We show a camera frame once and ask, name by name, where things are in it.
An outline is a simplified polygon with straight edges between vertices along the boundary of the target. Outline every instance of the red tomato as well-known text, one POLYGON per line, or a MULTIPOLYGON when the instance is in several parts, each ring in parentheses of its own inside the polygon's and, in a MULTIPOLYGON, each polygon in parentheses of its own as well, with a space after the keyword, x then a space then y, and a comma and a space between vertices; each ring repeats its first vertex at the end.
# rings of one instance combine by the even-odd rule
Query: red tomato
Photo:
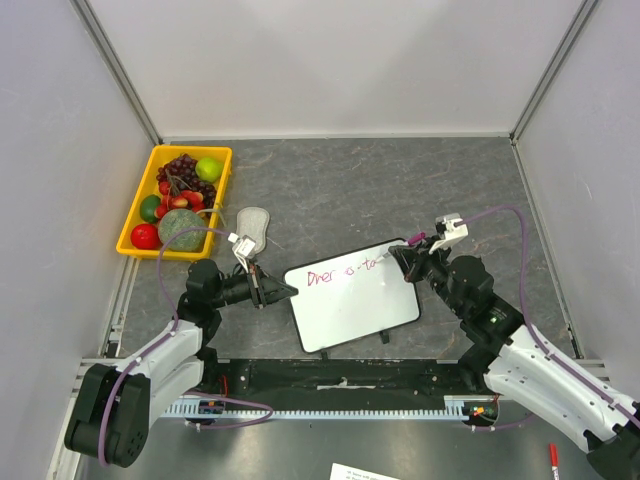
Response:
POLYGON ((141 223, 131 231, 131 243, 141 250, 155 250, 160 246, 158 229, 148 223, 141 223))

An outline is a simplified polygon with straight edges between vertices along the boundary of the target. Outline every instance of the yellow basket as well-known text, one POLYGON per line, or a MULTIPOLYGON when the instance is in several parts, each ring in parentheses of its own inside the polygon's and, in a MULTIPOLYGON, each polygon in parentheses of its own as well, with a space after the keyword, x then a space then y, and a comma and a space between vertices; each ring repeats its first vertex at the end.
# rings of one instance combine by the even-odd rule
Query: yellow basket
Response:
MULTIPOLYGON (((138 258, 158 258, 160 250, 141 250, 134 247, 131 243, 131 231, 141 223, 145 223, 140 217, 140 204, 147 196, 155 194, 160 197, 160 191, 158 190, 158 181, 156 175, 158 174, 158 168, 169 163, 174 158, 186 153, 189 156, 200 160, 203 157, 211 157, 214 160, 224 163, 222 170, 222 176, 214 183, 217 193, 215 199, 215 207, 222 208, 222 200, 227 190, 227 183, 229 182, 229 176, 231 175, 231 149, 228 147, 192 147, 192 146, 180 146, 180 145, 158 145, 156 146, 149 157, 147 168, 144 170, 140 185, 138 185, 138 191, 129 209, 129 215, 127 215, 127 221, 122 227, 120 232, 120 238, 116 245, 118 253, 123 255, 131 255, 138 258)), ((214 213, 209 219, 209 227, 215 228, 218 225, 218 214, 214 213)), ((167 249, 162 255, 163 259, 167 260, 184 260, 193 262, 202 258, 209 258, 211 250, 213 249, 213 232, 207 232, 207 236, 204 240, 202 250, 198 252, 174 252, 167 249)))

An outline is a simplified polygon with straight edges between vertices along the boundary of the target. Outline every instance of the red marker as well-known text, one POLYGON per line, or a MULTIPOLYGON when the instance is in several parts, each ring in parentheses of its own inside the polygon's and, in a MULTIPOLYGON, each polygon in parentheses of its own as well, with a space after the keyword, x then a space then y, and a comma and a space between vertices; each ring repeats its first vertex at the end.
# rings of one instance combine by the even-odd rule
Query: red marker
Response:
POLYGON ((560 480, 560 474, 558 473, 558 449, 555 444, 549 444, 549 451, 551 452, 551 473, 553 473, 553 480, 560 480))

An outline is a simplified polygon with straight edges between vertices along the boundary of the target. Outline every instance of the white paper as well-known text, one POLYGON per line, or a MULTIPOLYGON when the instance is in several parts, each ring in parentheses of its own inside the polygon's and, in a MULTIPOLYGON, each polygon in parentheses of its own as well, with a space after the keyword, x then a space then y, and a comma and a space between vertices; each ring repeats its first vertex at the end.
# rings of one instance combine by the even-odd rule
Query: white paper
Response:
POLYGON ((397 478, 385 477, 377 473, 365 472, 358 468, 347 467, 334 463, 331 467, 331 477, 329 480, 398 480, 397 478))

